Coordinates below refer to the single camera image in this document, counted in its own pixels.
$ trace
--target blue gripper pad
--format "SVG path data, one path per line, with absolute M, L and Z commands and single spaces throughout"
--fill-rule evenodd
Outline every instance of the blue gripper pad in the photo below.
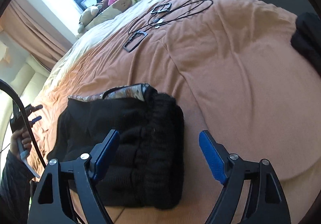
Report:
M 119 146 L 119 132 L 110 130 L 105 140 L 96 144 L 92 152 L 97 150 L 90 161 L 91 170 L 89 170 L 89 177 L 97 183 L 102 180 L 109 168 L 111 161 L 114 159 L 116 150 Z
M 212 171 L 214 179 L 224 185 L 228 179 L 224 171 L 224 162 L 209 138 L 212 137 L 207 136 L 204 131 L 201 131 L 198 139 L 199 145 L 207 164 Z

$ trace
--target black knit sweater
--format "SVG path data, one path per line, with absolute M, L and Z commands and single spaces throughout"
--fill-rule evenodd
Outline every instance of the black knit sweater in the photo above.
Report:
M 68 100 L 58 120 L 48 160 L 70 161 L 89 153 L 111 129 L 120 145 L 106 177 L 97 184 L 105 206 L 170 209 L 182 195 L 184 119 L 174 98 L 148 87 L 135 98 Z

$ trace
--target peach blanket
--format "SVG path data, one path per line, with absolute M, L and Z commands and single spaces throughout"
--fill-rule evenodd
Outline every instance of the peach blanket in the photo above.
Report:
M 174 8 L 187 0 L 163 3 L 168 1 Z M 127 53 L 122 45 L 133 20 L 84 54 L 58 87 L 35 100 L 44 105 L 35 115 L 43 119 L 34 133 L 46 157 L 70 94 L 87 96 L 147 82 L 177 99 L 186 125 L 182 200 L 169 211 L 108 208 L 115 223 L 205 223 L 222 187 L 198 145 L 204 129 L 245 160 L 271 161 L 293 224 L 321 189 L 321 80 L 290 45 L 296 16 L 257 0 L 213 1 L 202 13 L 149 30 L 138 48 Z M 42 173 L 34 150 L 29 163 Z M 81 214 L 76 194 L 73 199 Z M 241 215 L 240 207 L 234 223 Z

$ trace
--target black cable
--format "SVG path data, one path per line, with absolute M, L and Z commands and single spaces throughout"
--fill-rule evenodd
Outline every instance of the black cable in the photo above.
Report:
M 42 164 L 42 166 L 45 168 L 46 167 L 46 163 L 42 157 L 42 154 L 39 150 L 39 147 L 38 147 L 38 144 L 36 142 L 36 139 L 33 135 L 33 131 L 31 129 L 31 126 L 30 126 L 30 123 L 29 123 L 29 119 L 28 119 L 28 116 L 27 116 L 27 113 L 26 113 L 26 110 L 25 110 L 25 107 L 22 103 L 22 101 L 20 100 L 19 96 L 17 95 L 17 93 L 11 88 L 10 85 L 8 85 L 6 82 L 4 82 L 3 80 L 0 79 L 0 89 L 3 90 L 4 92 L 6 92 L 14 101 L 15 103 L 17 104 L 17 106 L 19 107 L 20 111 L 21 111 L 21 115 L 22 115 L 22 118 L 23 118 L 23 121 L 26 125 L 26 128 L 29 132 L 29 135 L 30 135 L 30 138 L 33 142 L 33 146 L 36 150 L 36 153 L 39 157 L 39 160 Z
M 174 9 L 168 11 L 168 12 L 166 12 L 163 16 L 161 16 L 160 18 L 157 18 L 157 19 L 153 20 L 153 22 L 151 23 L 151 20 L 157 15 L 157 13 L 156 13 L 156 14 L 152 15 L 152 16 L 148 19 L 147 25 L 142 26 L 142 27 L 140 27 L 139 29 L 136 29 L 135 31 L 131 31 L 131 30 L 133 29 L 133 27 L 137 24 L 137 22 L 138 22 L 139 20 L 141 20 L 143 17 L 145 17 L 147 14 L 149 14 L 150 12 L 145 13 L 143 16 L 141 16 L 140 18 L 138 18 L 138 19 L 132 24 L 132 26 L 130 27 L 130 29 L 129 29 L 129 31 L 128 31 L 128 34 L 135 33 L 135 32 L 137 32 L 137 31 L 140 31 L 140 30 L 142 30 L 143 28 L 149 26 L 149 28 L 145 29 L 145 31 L 144 31 L 144 32 L 147 32 L 148 30 L 152 29 L 152 28 L 155 27 L 155 26 L 163 26 L 163 25 L 166 25 L 166 24 L 168 24 L 168 23 L 170 23 L 170 22 L 177 21 L 177 20 L 180 20 L 180 19 L 182 19 L 182 18 L 186 18 L 186 17 L 189 17 L 189 16 L 196 15 L 196 14 L 198 14 L 198 13 L 201 13 L 201 12 L 207 10 L 208 8 L 210 8 L 210 7 L 214 4 L 213 0 L 196 0 L 196 1 L 194 1 L 194 2 L 191 2 L 191 1 L 192 1 L 192 0 L 186 1 L 184 4 L 182 4 L 182 5 L 174 8 Z M 210 1 L 210 2 L 211 2 L 209 6 L 207 6 L 206 8 L 201 9 L 201 10 L 198 11 L 198 12 L 190 13 L 190 12 L 193 11 L 194 9 L 200 7 L 200 5 L 203 4 L 203 3 L 206 2 L 206 1 Z M 183 8 L 183 7 L 186 7 L 186 6 L 189 6 L 189 5 L 193 5 L 193 4 L 198 3 L 198 2 L 200 2 L 200 3 L 197 4 L 195 7 L 193 7 L 192 9 L 190 9 L 190 10 L 186 11 L 185 13 L 179 15 L 178 17 L 176 17 L 176 18 L 174 18 L 174 19 L 172 19 L 172 20 L 163 21 L 163 22 L 158 22 L 159 20 L 165 18 L 165 17 L 168 16 L 169 14 L 171 14 L 171 13 L 173 13 L 173 12 L 175 12 L 175 11 Z
M 3 148 L 3 149 L 0 151 L 0 153 L 2 153 L 5 149 L 7 149 L 9 145 L 10 145 L 10 144 L 8 144 L 5 148 Z

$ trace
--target black cloth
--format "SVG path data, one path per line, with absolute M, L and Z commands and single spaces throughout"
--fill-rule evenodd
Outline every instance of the black cloth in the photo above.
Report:
M 0 222 L 26 224 L 33 174 L 10 151 L 0 185 Z
M 305 57 L 321 76 L 321 20 L 313 13 L 303 13 L 296 19 L 296 31 L 291 45 Z
M 119 131 L 116 156 L 96 186 L 105 206 L 170 209 L 181 199 L 182 110 L 174 98 L 152 87 L 144 99 L 69 99 L 58 119 L 57 141 L 48 160 L 75 160 L 102 142 L 111 129 Z

